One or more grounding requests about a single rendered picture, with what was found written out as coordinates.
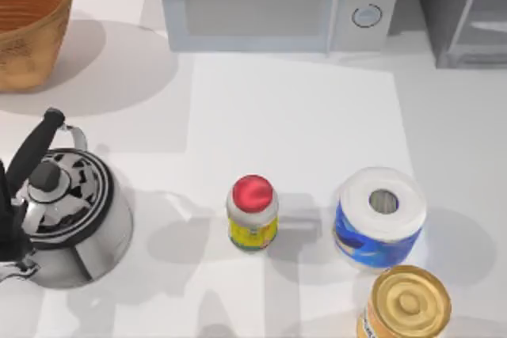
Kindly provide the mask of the red-capped yellow label bottle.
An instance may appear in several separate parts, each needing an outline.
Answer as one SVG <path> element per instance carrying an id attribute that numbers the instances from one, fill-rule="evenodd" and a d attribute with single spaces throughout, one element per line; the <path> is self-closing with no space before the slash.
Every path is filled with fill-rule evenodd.
<path id="1" fill-rule="evenodd" d="M 278 232 L 279 199 L 263 176 L 248 174 L 235 181 L 227 195 L 229 238 L 243 251 L 266 249 Z"/>

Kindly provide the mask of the blue-wrapped white paper roll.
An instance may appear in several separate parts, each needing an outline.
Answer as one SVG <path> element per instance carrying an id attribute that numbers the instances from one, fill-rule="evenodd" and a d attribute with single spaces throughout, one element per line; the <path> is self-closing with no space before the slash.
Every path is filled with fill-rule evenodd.
<path id="1" fill-rule="evenodd" d="M 339 188 L 334 219 L 336 246 L 366 268 L 401 264 L 427 217 L 427 203 L 413 177 L 387 167 L 358 170 Z"/>

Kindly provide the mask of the pale microwave oven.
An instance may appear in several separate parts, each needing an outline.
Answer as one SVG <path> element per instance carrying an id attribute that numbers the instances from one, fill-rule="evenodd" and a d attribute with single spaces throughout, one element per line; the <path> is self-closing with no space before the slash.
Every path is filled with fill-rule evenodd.
<path id="1" fill-rule="evenodd" d="M 339 0 L 333 52 L 378 51 L 396 0 Z M 326 53 L 331 0 L 162 0 L 175 51 Z M 380 23 L 358 28 L 353 11 L 368 4 L 383 11 Z"/>

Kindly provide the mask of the microwave knob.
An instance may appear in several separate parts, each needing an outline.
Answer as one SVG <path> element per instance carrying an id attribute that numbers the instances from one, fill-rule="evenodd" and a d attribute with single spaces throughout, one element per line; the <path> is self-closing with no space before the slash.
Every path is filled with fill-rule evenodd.
<path id="1" fill-rule="evenodd" d="M 371 28 L 382 20 L 383 11 L 374 4 L 357 8 L 353 11 L 352 22 L 358 28 Z"/>

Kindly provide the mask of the gold-lidded can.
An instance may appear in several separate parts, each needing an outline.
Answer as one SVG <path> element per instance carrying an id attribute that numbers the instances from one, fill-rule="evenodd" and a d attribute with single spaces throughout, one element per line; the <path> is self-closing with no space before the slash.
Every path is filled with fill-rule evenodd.
<path id="1" fill-rule="evenodd" d="M 383 271 L 357 319 L 356 338 L 440 338 L 451 298 L 432 273 L 413 265 Z"/>

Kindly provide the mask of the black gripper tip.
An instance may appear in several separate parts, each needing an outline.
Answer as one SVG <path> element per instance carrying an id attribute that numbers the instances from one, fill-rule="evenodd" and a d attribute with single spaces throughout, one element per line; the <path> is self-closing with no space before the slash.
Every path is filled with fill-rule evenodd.
<path id="1" fill-rule="evenodd" d="M 12 203 L 3 161 L 0 159 L 0 263 L 21 260 L 31 249 L 28 235 L 21 227 L 27 203 Z"/>

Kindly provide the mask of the woven wooden basket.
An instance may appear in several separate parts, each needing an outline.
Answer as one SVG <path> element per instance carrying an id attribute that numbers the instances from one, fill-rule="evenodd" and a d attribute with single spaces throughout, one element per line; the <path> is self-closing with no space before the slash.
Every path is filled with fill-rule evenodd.
<path id="1" fill-rule="evenodd" d="M 0 92 L 43 85 L 58 58 L 73 0 L 0 0 Z"/>

